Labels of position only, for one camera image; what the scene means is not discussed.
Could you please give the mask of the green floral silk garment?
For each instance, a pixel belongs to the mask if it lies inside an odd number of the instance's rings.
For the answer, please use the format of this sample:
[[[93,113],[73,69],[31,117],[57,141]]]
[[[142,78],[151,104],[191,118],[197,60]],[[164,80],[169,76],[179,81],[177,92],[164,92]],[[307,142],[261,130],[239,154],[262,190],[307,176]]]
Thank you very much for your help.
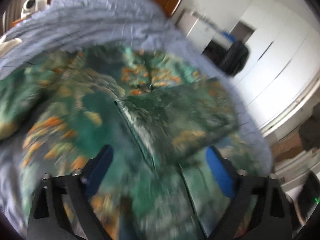
[[[25,236],[44,174],[82,169],[110,145],[89,203],[111,238],[204,239],[231,202],[206,148],[260,175],[260,141],[225,81],[174,55],[115,43],[43,53],[1,80],[1,207]]]

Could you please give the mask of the white wardrobe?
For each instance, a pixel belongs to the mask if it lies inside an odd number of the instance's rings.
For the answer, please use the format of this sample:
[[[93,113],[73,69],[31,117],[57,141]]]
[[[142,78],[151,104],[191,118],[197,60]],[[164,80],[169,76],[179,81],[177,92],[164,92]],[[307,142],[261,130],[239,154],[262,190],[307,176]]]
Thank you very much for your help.
[[[319,72],[319,32],[275,0],[253,0],[240,22],[254,32],[233,83],[260,129],[277,123]]]

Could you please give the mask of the dark jacket on chair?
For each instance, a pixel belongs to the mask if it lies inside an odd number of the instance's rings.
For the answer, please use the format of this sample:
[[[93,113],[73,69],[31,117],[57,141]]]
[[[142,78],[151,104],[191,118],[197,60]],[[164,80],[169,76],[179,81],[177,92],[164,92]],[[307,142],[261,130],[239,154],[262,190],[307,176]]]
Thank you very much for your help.
[[[218,67],[228,76],[235,77],[245,67],[249,49],[242,41],[235,41],[226,51]]]

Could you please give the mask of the white desk with drawers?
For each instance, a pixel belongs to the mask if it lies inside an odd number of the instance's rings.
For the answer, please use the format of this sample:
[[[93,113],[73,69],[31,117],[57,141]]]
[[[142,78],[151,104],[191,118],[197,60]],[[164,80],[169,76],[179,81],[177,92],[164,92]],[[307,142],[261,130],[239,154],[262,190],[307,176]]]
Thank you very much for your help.
[[[209,18],[195,10],[184,9],[180,14],[177,27],[184,33],[199,53],[203,53],[210,42],[228,50],[234,41]]]

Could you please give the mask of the blue checked bed cover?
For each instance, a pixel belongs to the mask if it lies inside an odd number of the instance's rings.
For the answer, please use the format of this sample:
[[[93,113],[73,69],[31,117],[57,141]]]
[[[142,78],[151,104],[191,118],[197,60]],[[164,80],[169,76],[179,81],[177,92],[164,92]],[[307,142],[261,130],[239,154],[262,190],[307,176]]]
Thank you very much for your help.
[[[137,51],[162,51],[196,67],[204,76],[222,78],[236,104],[251,119],[232,81],[198,53],[151,0],[53,0],[47,10],[11,29],[7,38],[20,38],[22,42],[1,58],[1,80],[43,53],[71,53],[115,43]],[[262,136],[255,155],[262,170],[260,176],[268,175],[272,156]]]

